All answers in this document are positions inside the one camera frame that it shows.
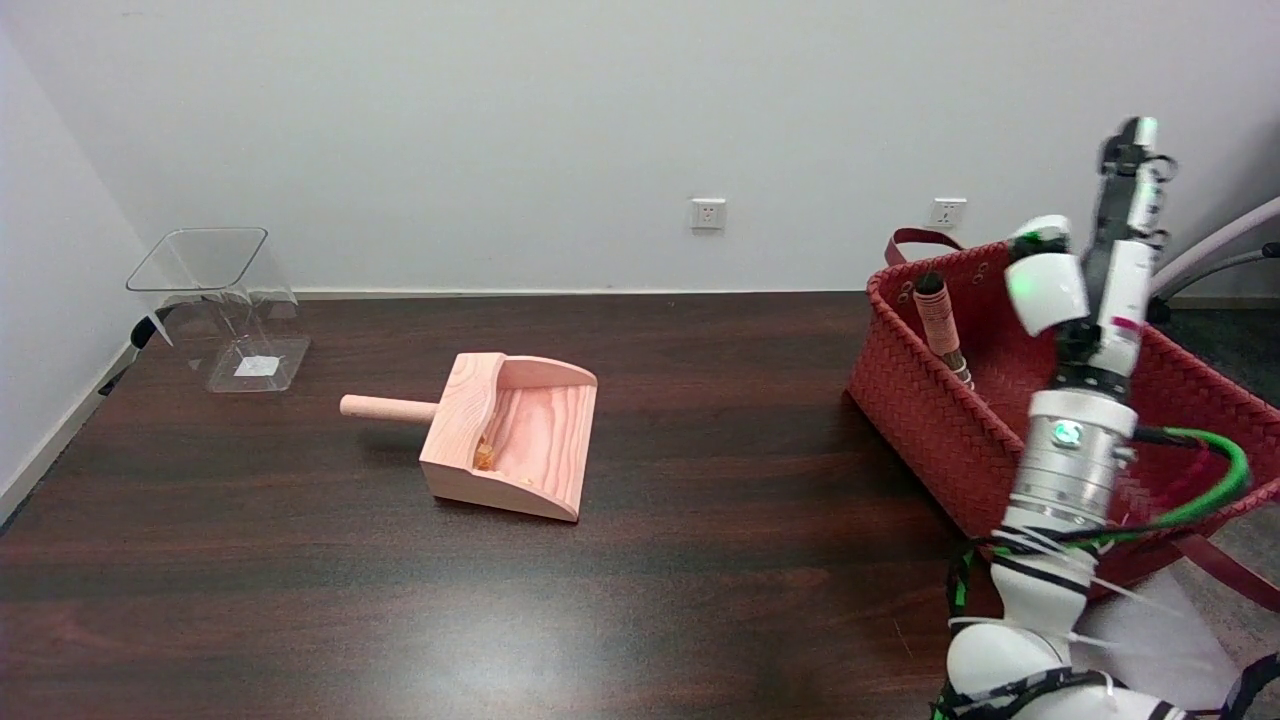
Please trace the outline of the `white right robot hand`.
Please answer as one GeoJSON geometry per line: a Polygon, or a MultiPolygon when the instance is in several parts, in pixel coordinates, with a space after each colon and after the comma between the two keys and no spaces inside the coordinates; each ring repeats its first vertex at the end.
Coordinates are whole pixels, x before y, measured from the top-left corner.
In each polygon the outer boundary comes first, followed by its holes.
{"type": "Polygon", "coordinates": [[[1073,237],[1064,215],[1043,215],[1006,240],[1005,284],[1018,319],[1030,337],[1053,337],[1053,389],[1126,393],[1166,237],[1164,184],[1178,167],[1157,152],[1157,133],[1153,117],[1132,117],[1103,142],[1087,236],[1073,237]]]}

